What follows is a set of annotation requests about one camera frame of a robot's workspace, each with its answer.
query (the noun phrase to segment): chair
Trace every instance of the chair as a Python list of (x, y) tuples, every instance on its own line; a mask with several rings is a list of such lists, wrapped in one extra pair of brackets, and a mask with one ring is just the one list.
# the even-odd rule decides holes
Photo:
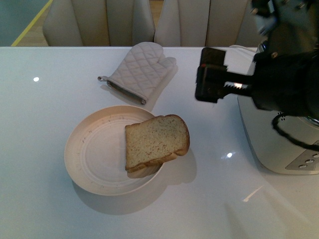
[(133, 46), (154, 34), (149, 0), (54, 0), (43, 25), (49, 46)]
[(263, 37), (257, 32), (248, 1), (164, 0), (155, 42), (162, 46), (257, 47)]

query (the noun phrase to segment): glossy tabletop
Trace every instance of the glossy tabletop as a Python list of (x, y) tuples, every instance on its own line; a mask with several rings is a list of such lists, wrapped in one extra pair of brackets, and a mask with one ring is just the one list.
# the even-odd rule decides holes
[[(195, 99), (201, 48), (164, 49), (178, 71), (145, 106), (97, 80), (110, 76), (129, 49), (0, 48), (0, 238), (319, 238), (319, 175), (261, 168), (237, 97), (216, 105)], [(228, 48), (225, 63), (244, 74), (253, 55)], [(143, 188), (99, 196), (72, 182), (64, 147), (81, 120), (116, 105), (179, 115), (190, 149)]]

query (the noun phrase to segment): bread crust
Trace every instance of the bread crust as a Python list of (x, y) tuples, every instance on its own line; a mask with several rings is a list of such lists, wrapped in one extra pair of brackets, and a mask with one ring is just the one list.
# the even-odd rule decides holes
[[(186, 145), (185, 145), (185, 147), (177, 149), (177, 150), (175, 150), (174, 152), (172, 152), (169, 155), (166, 155), (166, 156), (163, 156), (163, 157), (160, 157), (160, 158), (154, 158), (154, 159), (151, 159), (148, 162), (139, 163), (139, 164), (135, 165), (134, 167), (128, 167), (126, 165), (125, 166), (125, 170), (128, 173), (133, 173), (133, 172), (136, 172), (138, 170), (141, 170), (141, 169), (149, 167), (149, 166), (161, 165), (161, 164), (163, 164), (165, 162), (168, 162), (168, 161), (176, 159), (178, 156), (184, 156), (185, 154), (187, 154), (187, 152), (189, 150), (189, 146), (190, 146), (190, 137), (189, 137), (188, 127), (187, 127), (185, 121), (181, 117), (179, 117), (177, 115), (166, 115), (164, 117), (171, 117), (171, 116), (178, 118), (182, 122), (183, 127), (185, 127), (185, 129), (186, 129)], [(159, 118), (159, 117), (163, 117), (163, 116), (156, 116), (156, 117), (153, 117), (153, 118), (151, 118), (149, 120), (155, 120), (156, 118)], [(134, 124), (131, 124), (131, 125), (127, 125), (127, 126), (125, 126), (125, 129), (127, 129), (128, 127), (134, 127), (134, 126), (137, 126), (137, 125), (140, 125), (140, 124), (141, 123), (134, 123)]]

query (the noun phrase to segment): white plate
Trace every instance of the white plate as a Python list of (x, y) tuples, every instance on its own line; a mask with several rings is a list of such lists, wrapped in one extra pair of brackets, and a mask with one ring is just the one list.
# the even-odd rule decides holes
[(126, 172), (124, 127), (152, 117), (139, 107), (114, 106), (81, 121), (64, 151), (65, 166), (72, 180), (86, 191), (108, 196), (129, 193), (147, 184), (161, 166), (132, 174)]

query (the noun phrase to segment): white bread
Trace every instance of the white bread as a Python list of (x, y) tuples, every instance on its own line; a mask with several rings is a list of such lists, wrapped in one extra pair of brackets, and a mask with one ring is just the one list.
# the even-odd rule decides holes
[(186, 123), (177, 115), (157, 116), (125, 126), (126, 166), (129, 173), (160, 165), (188, 152)]

